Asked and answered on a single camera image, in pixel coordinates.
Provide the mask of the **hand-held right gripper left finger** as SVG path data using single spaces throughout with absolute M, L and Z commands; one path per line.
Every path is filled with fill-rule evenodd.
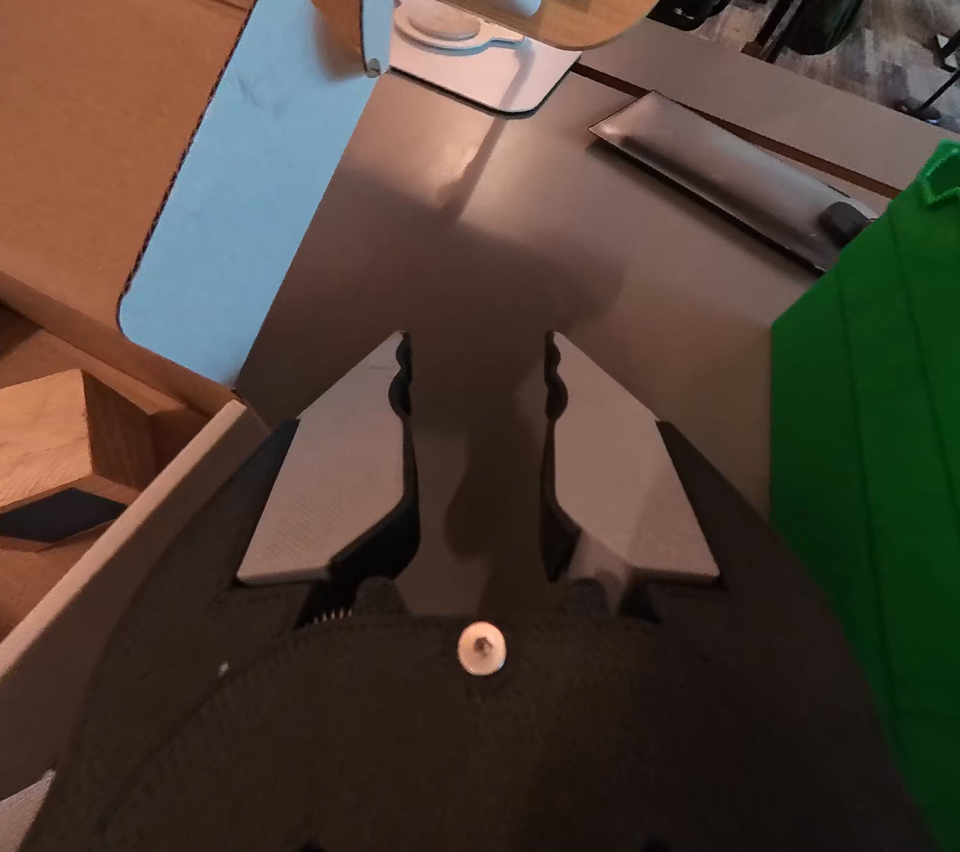
M 412 346 L 396 331 L 297 418 L 239 569 L 247 585 L 353 586 L 419 546 Z

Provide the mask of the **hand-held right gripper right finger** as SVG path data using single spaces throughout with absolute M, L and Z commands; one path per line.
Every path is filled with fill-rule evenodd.
M 658 418 L 566 336 L 549 331 L 539 547 L 549 582 L 593 580 L 610 606 L 649 584 L 721 572 Z

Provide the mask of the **green plastic bin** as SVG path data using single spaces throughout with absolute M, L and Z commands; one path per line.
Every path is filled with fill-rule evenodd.
M 770 514 L 837 614 L 900 773 L 959 846 L 959 147 L 771 328 Z

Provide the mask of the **wooden cube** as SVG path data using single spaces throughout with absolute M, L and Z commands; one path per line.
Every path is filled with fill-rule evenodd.
M 1 510 L 69 492 L 128 505 L 159 473 L 150 417 L 80 369 L 1 390 Z

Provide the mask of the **white cardboard box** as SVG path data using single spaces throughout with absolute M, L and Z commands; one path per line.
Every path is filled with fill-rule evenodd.
M 2 641 L 2 850 L 98 659 L 267 436 L 234 386 L 379 76 L 393 0 L 2 0 L 2 304 L 212 414 Z

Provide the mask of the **black tray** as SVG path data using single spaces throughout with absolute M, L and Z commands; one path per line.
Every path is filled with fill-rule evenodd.
M 857 198 L 657 92 L 600 120 L 589 132 L 816 274 L 829 271 L 843 249 L 835 249 L 817 228 L 821 211 L 846 200 L 878 217 Z

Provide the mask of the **small dark object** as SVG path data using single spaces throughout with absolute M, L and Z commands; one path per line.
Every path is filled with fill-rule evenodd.
M 874 217 L 851 202 L 837 200 L 817 215 L 816 224 L 831 245 L 840 250 L 849 245 L 874 220 Z

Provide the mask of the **white monitor stand base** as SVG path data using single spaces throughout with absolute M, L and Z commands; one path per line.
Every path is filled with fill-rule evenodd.
M 542 0 L 490 0 L 522 20 Z M 394 0 L 390 66 L 501 114 L 536 110 L 583 54 L 443 0 Z

